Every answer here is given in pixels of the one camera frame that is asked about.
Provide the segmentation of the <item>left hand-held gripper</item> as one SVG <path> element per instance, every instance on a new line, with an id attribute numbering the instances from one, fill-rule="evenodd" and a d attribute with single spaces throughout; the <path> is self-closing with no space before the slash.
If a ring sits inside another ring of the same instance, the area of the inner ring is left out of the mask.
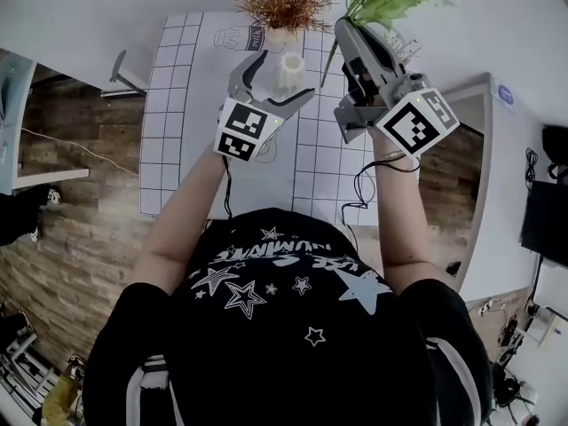
<path id="1" fill-rule="evenodd" d="M 284 101 L 254 99 L 252 81 L 264 64 L 267 53 L 267 50 L 262 50 L 246 57 L 229 76 L 227 98 L 217 120 L 214 151 L 218 154 L 251 161 L 284 121 L 315 96 L 315 89 L 310 88 Z"/>

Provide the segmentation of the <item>white twisted vase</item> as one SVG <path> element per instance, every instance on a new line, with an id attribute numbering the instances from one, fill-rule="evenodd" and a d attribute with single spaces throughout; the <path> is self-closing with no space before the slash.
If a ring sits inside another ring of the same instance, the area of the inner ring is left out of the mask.
<path id="1" fill-rule="evenodd" d="M 272 97 L 284 101 L 297 94 L 304 87 L 304 58 L 293 51 L 284 52 L 278 59 L 272 73 Z"/>

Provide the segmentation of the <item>person's left forearm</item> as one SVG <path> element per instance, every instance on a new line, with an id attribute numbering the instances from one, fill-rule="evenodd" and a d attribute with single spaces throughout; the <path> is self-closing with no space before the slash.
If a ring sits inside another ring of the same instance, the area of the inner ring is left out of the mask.
<path id="1" fill-rule="evenodd" d="M 172 294 L 185 273 L 225 175 L 223 157 L 208 146 L 154 220 L 129 283 Z"/>

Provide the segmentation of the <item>person's right forearm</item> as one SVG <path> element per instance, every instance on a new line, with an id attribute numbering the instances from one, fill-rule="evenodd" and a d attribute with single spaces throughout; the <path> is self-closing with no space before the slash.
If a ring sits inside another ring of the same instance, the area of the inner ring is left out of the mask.
<path id="1" fill-rule="evenodd" d="M 379 130 L 372 129 L 376 161 L 378 228 L 385 281 L 401 294 L 417 281 L 436 279 L 430 256 L 428 226 L 422 198 L 412 172 L 414 162 Z"/>

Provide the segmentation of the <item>beige plant pot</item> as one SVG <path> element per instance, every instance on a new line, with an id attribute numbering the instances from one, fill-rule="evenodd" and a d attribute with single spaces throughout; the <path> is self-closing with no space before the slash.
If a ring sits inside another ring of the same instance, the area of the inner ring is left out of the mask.
<path id="1" fill-rule="evenodd" d="M 284 28 L 264 28 L 264 50 L 271 53 L 281 53 L 292 49 L 297 42 L 295 33 Z"/>

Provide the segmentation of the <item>white grid-cloth table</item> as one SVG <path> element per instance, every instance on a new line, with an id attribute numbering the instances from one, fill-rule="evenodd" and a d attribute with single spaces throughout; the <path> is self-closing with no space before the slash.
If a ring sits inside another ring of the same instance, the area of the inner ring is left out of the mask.
<path id="1" fill-rule="evenodd" d="M 331 224 L 378 223 L 372 140 L 343 141 L 333 116 L 347 91 L 341 53 L 331 35 L 297 35 L 304 86 L 315 97 L 287 120 L 267 151 L 234 160 L 214 201 L 214 219 L 276 207 Z M 140 151 L 140 210 L 158 214 L 215 137 L 217 114 L 235 66 L 263 50 L 264 29 L 234 12 L 179 13 L 167 18 L 154 58 Z M 253 82 L 256 98 L 272 95 L 272 72 L 284 53 L 268 52 Z"/>

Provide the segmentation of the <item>grey metal stand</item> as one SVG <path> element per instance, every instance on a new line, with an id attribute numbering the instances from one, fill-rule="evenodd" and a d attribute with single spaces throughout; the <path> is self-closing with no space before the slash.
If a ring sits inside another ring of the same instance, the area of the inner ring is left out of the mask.
<path id="1" fill-rule="evenodd" d="M 111 76 L 109 79 L 110 83 L 121 83 L 126 87 L 125 90 L 116 90 L 116 91 L 102 91 L 100 93 L 100 97 L 103 99 L 130 99 L 135 97 L 143 97 L 146 98 L 147 92 L 146 90 L 138 87 L 132 81 L 127 79 L 123 76 L 120 72 L 122 63 L 126 57 L 127 51 L 122 50 L 113 65 Z"/>

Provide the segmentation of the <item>black bag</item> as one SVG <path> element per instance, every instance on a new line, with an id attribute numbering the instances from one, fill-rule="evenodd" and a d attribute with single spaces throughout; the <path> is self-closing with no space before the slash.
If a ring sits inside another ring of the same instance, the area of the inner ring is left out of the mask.
<path id="1" fill-rule="evenodd" d="M 568 177 L 568 127 L 545 125 L 542 147 L 550 160 L 548 174 L 553 180 Z"/>

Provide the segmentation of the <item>black monitor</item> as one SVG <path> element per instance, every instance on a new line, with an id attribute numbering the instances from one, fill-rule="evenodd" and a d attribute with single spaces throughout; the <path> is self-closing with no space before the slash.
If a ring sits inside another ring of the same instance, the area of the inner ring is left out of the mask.
<path id="1" fill-rule="evenodd" d="M 568 267 L 568 185 L 541 181 L 532 184 L 521 245 Z"/>

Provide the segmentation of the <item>white desk grey top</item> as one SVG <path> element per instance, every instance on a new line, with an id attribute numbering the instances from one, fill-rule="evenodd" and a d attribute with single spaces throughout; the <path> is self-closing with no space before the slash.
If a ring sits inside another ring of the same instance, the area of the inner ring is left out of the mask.
<path id="1" fill-rule="evenodd" d="M 33 60 L 17 54 L 8 52 L 0 59 L 0 193 L 3 194 L 90 175 L 89 169 L 72 169 L 20 176 L 20 136 L 35 71 Z"/>

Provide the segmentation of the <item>black star print shirt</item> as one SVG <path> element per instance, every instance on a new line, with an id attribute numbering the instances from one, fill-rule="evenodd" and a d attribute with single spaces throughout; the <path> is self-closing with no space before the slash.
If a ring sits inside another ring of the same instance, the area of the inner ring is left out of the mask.
<path id="1" fill-rule="evenodd" d="M 123 290 L 92 348 L 87 426 L 126 426 L 137 370 L 145 426 L 481 426 L 485 346 L 439 280 L 394 293 L 332 225 L 263 209 L 212 224 L 181 285 Z"/>

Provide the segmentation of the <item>white power strip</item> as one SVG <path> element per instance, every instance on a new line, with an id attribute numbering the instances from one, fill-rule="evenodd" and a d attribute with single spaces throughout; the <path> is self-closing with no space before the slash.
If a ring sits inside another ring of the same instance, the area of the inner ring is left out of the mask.
<path id="1" fill-rule="evenodd" d="M 506 304 L 502 302 L 500 298 L 494 297 L 487 300 L 478 309 L 478 315 L 484 316 L 488 312 L 504 311 L 506 309 Z"/>

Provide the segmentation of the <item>white box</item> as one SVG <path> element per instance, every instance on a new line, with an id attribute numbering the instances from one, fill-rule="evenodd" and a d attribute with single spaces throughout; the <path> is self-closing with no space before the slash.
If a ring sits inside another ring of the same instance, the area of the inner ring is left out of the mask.
<path id="1" fill-rule="evenodd" d="M 547 348 L 556 338 L 568 335 L 568 320 L 547 307 L 540 307 L 530 326 L 531 336 L 538 348 Z"/>

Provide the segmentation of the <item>metal equipment rack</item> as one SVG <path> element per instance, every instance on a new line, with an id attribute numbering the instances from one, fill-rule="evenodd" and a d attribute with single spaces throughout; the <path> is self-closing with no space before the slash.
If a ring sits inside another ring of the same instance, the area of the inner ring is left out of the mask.
<path id="1" fill-rule="evenodd" d="M 59 377 L 36 353 L 36 332 L 23 312 L 6 315 L 0 304 L 0 389 L 34 424 Z"/>

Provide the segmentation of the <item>yellow green bag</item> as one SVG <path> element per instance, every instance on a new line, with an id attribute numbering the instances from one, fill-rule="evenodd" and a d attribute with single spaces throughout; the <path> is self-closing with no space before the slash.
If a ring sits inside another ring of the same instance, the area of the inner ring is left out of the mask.
<path id="1" fill-rule="evenodd" d="M 41 426 L 69 426 L 70 409 L 82 388 L 85 360 L 72 355 L 42 406 Z"/>

